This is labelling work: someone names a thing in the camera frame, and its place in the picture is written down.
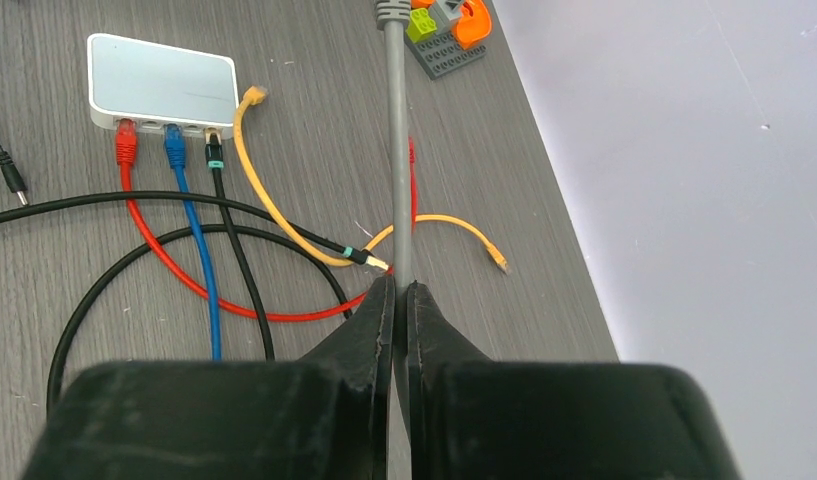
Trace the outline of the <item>white network switch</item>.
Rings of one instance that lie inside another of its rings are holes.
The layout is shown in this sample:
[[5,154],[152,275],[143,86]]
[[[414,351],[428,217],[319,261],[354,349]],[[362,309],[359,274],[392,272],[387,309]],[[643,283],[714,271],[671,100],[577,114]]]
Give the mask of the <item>white network switch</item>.
[[92,122],[114,130],[123,120],[161,134],[168,124],[185,136],[208,129],[233,136],[239,105],[232,58],[176,46],[94,33],[86,39],[88,105]]

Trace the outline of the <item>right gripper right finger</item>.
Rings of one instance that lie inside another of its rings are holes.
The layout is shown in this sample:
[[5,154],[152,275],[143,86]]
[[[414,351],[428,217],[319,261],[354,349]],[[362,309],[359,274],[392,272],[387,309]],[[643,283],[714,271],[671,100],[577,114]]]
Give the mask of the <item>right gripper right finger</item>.
[[406,298],[417,479],[736,479],[716,415],[686,372],[657,364],[489,358],[429,288]]

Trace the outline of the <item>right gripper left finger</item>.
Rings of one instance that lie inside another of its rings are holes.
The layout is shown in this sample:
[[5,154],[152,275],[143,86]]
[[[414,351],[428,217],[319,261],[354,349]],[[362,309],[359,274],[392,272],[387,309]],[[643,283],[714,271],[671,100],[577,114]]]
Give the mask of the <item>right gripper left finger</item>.
[[27,479],[383,479],[396,289],[294,361],[109,362],[48,418]]

